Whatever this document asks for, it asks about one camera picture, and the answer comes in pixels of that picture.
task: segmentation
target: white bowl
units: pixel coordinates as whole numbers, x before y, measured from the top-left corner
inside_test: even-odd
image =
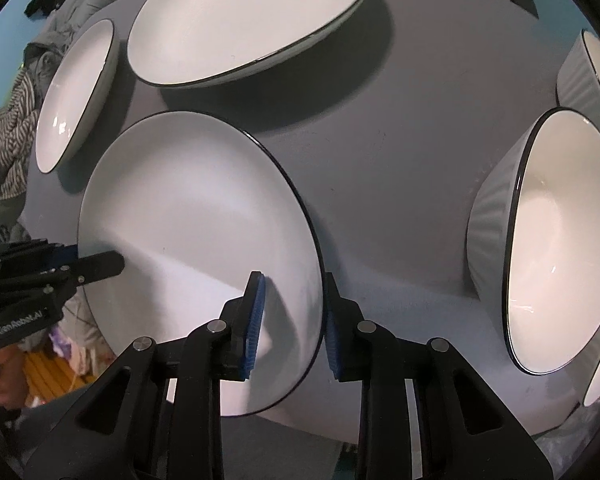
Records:
[[[480,300],[515,364],[547,374],[600,326],[600,133],[545,113],[482,184],[467,230]]]
[[[119,50],[113,22],[101,20],[64,56],[38,119],[36,161],[42,173],[70,160],[89,135],[109,94]]]
[[[600,398],[600,327],[566,370],[584,406]]]
[[[168,112],[136,123],[98,162],[84,194],[80,256],[115,248],[125,270],[85,286],[113,351],[138,336],[186,337],[267,277],[256,364],[222,382],[222,415],[274,405],[304,378],[320,344],[322,263],[299,197],[252,137],[215,118]]]
[[[558,102],[600,130],[600,40],[583,30],[558,72]]]
[[[299,54],[362,0],[147,0],[129,35],[129,65],[156,86],[238,79]]]

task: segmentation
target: striped sweater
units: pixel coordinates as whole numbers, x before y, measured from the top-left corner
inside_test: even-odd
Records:
[[[21,68],[7,104],[0,108],[0,200],[27,190],[29,156],[39,114],[33,80]]]

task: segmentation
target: bowl rim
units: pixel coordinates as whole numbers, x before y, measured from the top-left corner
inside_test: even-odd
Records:
[[[38,126],[40,125],[40,120],[38,120],[38,125],[36,126],[36,165],[38,166],[38,169],[40,170],[40,173],[43,174],[49,174],[51,173],[53,170],[55,170],[60,163],[62,162],[62,160],[64,159],[64,155],[66,153],[66,150],[69,148],[69,145],[71,145],[72,141],[74,140],[74,135],[75,132],[80,128],[80,124],[84,122],[84,112],[85,110],[87,110],[91,104],[93,103],[94,99],[95,99],[95,91],[96,88],[98,88],[101,83],[102,83],[102,78],[104,76],[104,69],[105,67],[112,62],[112,56],[113,56],[113,51],[115,50],[113,48],[114,43],[118,40],[117,36],[116,36],[116,24],[113,22],[112,19],[110,18],[104,18],[102,20],[98,20],[97,22],[93,23],[93,25],[91,25],[87,30],[84,31],[84,33],[80,36],[80,38],[78,38],[74,44],[72,44],[72,46],[70,47],[70,49],[67,51],[67,54],[65,54],[65,57],[62,58],[62,61],[64,61],[66,59],[66,56],[69,54],[69,52],[71,51],[71,48],[73,48],[76,44],[78,44],[78,42],[84,37],[84,35],[89,32],[93,27],[95,27],[96,25],[99,25],[102,22],[109,22],[111,24],[111,37],[109,38],[109,47],[107,50],[107,55],[104,59],[104,63],[102,64],[102,67],[100,68],[100,73],[98,74],[98,78],[96,79],[96,83],[93,85],[93,87],[91,88],[91,93],[89,95],[89,99],[87,100],[87,103],[84,105],[84,107],[82,108],[82,112],[80,113],[80,119],[78,119],[78,122],[75,124],[75,128],[74,128],[74,134],[71,136],[71,138],[69,139],[69,141],[67,142],[67,144],[64,146],[64,150],[62,150],[62,155],[60,155],[58,157],[58,160],[56,160],[56,163],[52,166],[52,168],[48,171],[43,171],[42,168],[40,168],[40,163],[38,161]],[[54,77],[51,79],[51,83],[54,82],[54,79],[56,78],[56,76],[54,75]]]
[[[146,0],[145,3],[142,4],[142,7],[140,8],[140,11],[138,11],[138,13],[136,14],[136,17],[134,18],[134,21],[133,21],[133,23],[131,25],[131,30],[129,31],[129,41],[126,44],[127,53],[128,53],[128,50],[129,50],[129,44],[131,43],[131,41],[130,41],[131,34],[133,33],[134,27],[136,26],[136,21],[138,20],[138,17],[142,13],[142,10],[149,3],[149,1],[150,0]],[[316,28],[311,34],[307,34],[306,36],[303,36],[302,38],[299,38],[298,40],[295,40],[293,43],[285,45],[285,46],[277,49],[276,51],[271,52],[270,54],[266,54],[265,56],[262,56],[262,57],[260,57],[258,59],[254,59],[254,60],[252,60],[252,61],[250,61],[248,63],[245,63],[244,65],[240,65],[240,66],[237,66],[236,68],[232,68],[230,70],[225,70],[224,72],[220,72],[218,74],[214,74],[214,75],[202,78],[202,79],[193,79],[193,80],[190,80],[190,81],[184,81],[182,83],[155,83],[155,82],[151,82],[151,81],[143,78],[141,75],[138,74],[138,72],[136,71],[135,67],[131,63],[131,60],[129,59],[129,56],[127,54],[128,63],[129,63],[129,66],[131,67],[131,71],[134,73],[134,75],[141,82],[143,82],[143,83],[145,83],[145,84],[147,84],[149,86],[153,86],[153,87],[156,87],[156,88],[186,88],[186,87],[190,87],[190,86],[204,85],[204,84],[209,83],[211,81],[214,81],[216,79],[225,78],[225,77],[230,76],[231,74],[234,74],[234,73],[237,73],[237,72],[241,72],[242,70],[247,70],[248,68],[250,68],[250,67],[252,67],[254,65],[257,65],[259,63],[262,63],[262,62],[266,61],[267,59],[271,59],[274,56],[278,56],[279,54],[281,54],[285,50],[290,50],[290,49],[292,49],[292,48],[300,45],[301,43],[304,43],[309,38],[312,38],[316,34],[320,34],[321,32],[325,31],[327,28],[329,28],[331,25],[333,25],[334,22],[337,22],[338,20],[342,19],[348,12],[352,12],[352,13],[355,12],[355,10],[357,9],[357,7],[362,4],[362,1],[363,0],[355,0],[355,1],[353,1],[352,4],[350,4],[346,9],[344,9],[335,18],[333,18],[332,20],[329,20],[327,23],[325,23],[320,28]]]
[[[596,82],[598,83],[598,89],[600,90],[600,74],[598,72],[596,64],[593,62],[593,58],[591,57],[591,52],[589,51],[589,45],[587,44],[586,34],[591,36],[592,39],[595,41],[600,42],[600,40],[596,37],[595,34],[593,34],[590,30],[587,30],[586,28],[583,28],[580,31],[580,38],[582,38],[582,44],[584,46],[584,51],[587,53],[587,59],[589,59],[589,65],[591,66],[593,73],[596,75]]]
[[[325,267],[324,267],[324,259],[323,259],[323,256],[322,256],[322,250],[320,249],[320,241],[318,240],[318,236],[316,234],[314,224],[313,224],[313,222],[311,220],[311,216],[309,214],[309,211],[306,208],[306,205],[304,204],[304,201],[302,200],[302,197],[298,193],[298,190],[296,189],[296,186],[293,184],[293,181],[291,180],[291,178],[288,176],[288,174],[286,173],[286,171],[282,168],[282,165],[273,156],[273,154],[259,140],[257,140],[251,134],[249,134],[248,132],[246,132],[245,130],[243,130],[241,128],[237,128],[236,126],[234,126],[230,122],[225,121],[223,118],[221,118],[221,117],[219,117],[217,115],[214,115],[214,114],[209,114],[209,113],[206,113],[206,112],[192,112],[192,111],[188,111],[188,110],[165,110],[165,111],[161,111],[161,112],[156,112],[156,113],[150,114],[147,117],[144,117],[144,118],[142,118],[142,119],[134,122],[133,124],[130,124],[128,128],[126,128],[119,136],[116,137],[116,139],[105,150],[105,153],[100,157],[100,159],[98,160],[98,163],[96,164],[96,167],[93,169],[93,172],[91,173],[91,177],[89,179],[89,182],[91,181],[91,178],[96,173],[96,171],[98,170],[98,167],[101,165],[102,161],[104,160],[104,155],[109,151],[110,147],[113,146],[113,144],[117,140],[121,139],[125,134],[128,134],[128,132],[134,126],[136,126],[137,124],[139,124],[139,123],[141,123],[141,122],[143,122],[145,120],[154,118],[156,116],[170,115],[170,114],[187,114],[187,115],[199,115],[199,116],[211,117],[211,118],[213,118],[215,120],[221,121],[222,123],[226,124],[227,126],[231,127],[232,129],[236,130],[237,132],[240,132],[247,139],[249,139],[251,142],[253,142],[258,148],[260,148],[260,150],[269,158],[269,160],[273,163],[273,165],[276,167],[276,169],[280,172],[280,175],[284,178],[284,180],[286,181],[286,184],[289,186],[289,189],[291,190],[293,196],[295,197],[296,201],[298,202],[298,205],[300,206],[302,214],[304,215],[304,219],[305,219],[305,221],[307,223],[307,226],[309,227],[309,232],[311,233],[311,237],[312,237],[312,239],[314,241],[315,253],[316,253],[317,259],[318,259],[318,265],[319,265],[319,269],[320,269],[320,281],[321,281],[321,286],[322,286],[322,304],[321,304],[322,312],[320,313],[320,318],[321,318],[320,319],[320,332],[319,332],[318,338],[316,340],[314,353],[312,354],[312,357],[309,360],[309,362],[308,362],[308,364],[306,366],[306,370],[304,371],[304,373],[300,376],[300,378],[296,381],[296,383],[289,389],[289,391],[284,396],[280,397],[278,400],[276,400],[275,402],[272,402],[271,404],[267,405],[266,407],[260,408],[258,410],[253,410],[253,411],[250,411],[250,412],[247,412],[247,413],[243,413],[241,415],[223,415],[223,416],[229,418],[229,417],[240,417],[240,416],[256,415],[257,413],[265,412],[265,411],[267,411],[267,410],[269,410],[269,409],[271,409],[271,408],[279,405],[280,402],[282,402],[283,400],[285,400],[296,389],[298,389],[298,386],[300,386],[300,384],[302,384],[302,382],[306,379],[306,377],[309,374],[309,372],[314,367],[316,359],[318,358],[318,354],[320,353],[320,348],[322,347],[322,340],[324,338],[324,333],[325,333],[325,330],[326,330],[327,313],[328,313],[327,280],[326,280],[326,271],[325,271]],[[89,182],[87,183],[87,186],[84,189],[84,194],[85,195],[86,195],[86,192],[87,192],[88,187],[89,187]],[[82,203],[80,204],[80,214],[78,215],[78,223],[77,223],[77,226],[76,226],[76,239],[78,241],[78,255],[80,254],[80,222],[82,221],[83,208],[84,208],[84,199],[82,200]],[[85,302],[88,305],[89,304],[89,298],[87,297],[86,290],[84,291],[84,299],[85,299]]]
[[[513,343],[511,341],[511,333],[509,331],[509,273],[511,266],[511,253],[513,249],[513,235],[516,224],[516,215],[518,212],[518,203],[520,202],[520,193],[522,192],[522,181],[525,175],[526,165],[529,162],[529,156],[531,155],[531,149],[534,145],[536,137],[538,136],[538,133],[550,117],[560,112],[573,112],[581,118],[589,121],[589,118],[584,116],[579,111],[574,110],[573,108],[558,106],[546,111],[534,123],[533,127],[531,128],[531,131],[529,132],[525,140],[525,146],[522,149],[522,156],[520,157],[518,168],[516,170],[516,176],[513,185],[513,194],[510,202],[509,217],[507,218],[507,232],[505,241],[504,262],[502,268],[502,329],[504,332],[504,341],[507,346],[507,351],[509,352],[511,360],[524,373],[533,376],[543,376],[551,374],[553,372],[557,372],[558,370],[561,370],[569,363],[571,363],[576,357],[574,356],[561,366],[555,368],[554,370],[549,370],[547,372],[537,372],[534,370],[530,370],[529,368],[525,367],[525,365],[523,365],[522,362],[520,362],[520,360],[518,359],[516,352],[513,348]],[[589,121],[589,123],[596,129],[598,135],[600,136],[600,131],[596,128],[595,124],[591,121]]]

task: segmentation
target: screw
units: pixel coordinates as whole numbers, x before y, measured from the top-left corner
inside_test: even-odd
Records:
[[[437,337],[431,342],[431,348],[433,348],[436,352],[446,352],[449,350],[449,341],[442,339],[441,337]]]
[[[149,346],[151,346],[151,343],[152,343],[152,341],[151,341],[150,337],[147,337],[147,336],[139,337],[138,339],[136,339],[134,341],[134,349],[141,352],[142,350],[146,350],[147,348],[149,348]]]
[[[212,334],[217,332],[222,332],[226,328],[226,323],[222,321],[222,319],[215,319],[213,321],[209,321],[206,325],[206,329],[209,330]]]
[[[358,330],[363,334],[372,334],[376,331],[376,328],[378,327],[373,321],[367,321],[366,319],[358,323]]]

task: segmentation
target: clothing pile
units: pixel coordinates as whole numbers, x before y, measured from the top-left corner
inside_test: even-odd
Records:
[[[30,240],[20,215],[27,191],[29,160],[38,117],[51,80],[62,58],[87,20],[116,0],[32,0],[25,13],[48,14],[42,32],[24,49],[24,63],[0,108],[0,243]],[[59,333],[68,342],[68,361],[77,374],[99,375],[113,354],[91,316],[80,290],[64,306]],[[21,348],[33,351],[48,339],[49,332],[33,334]]]

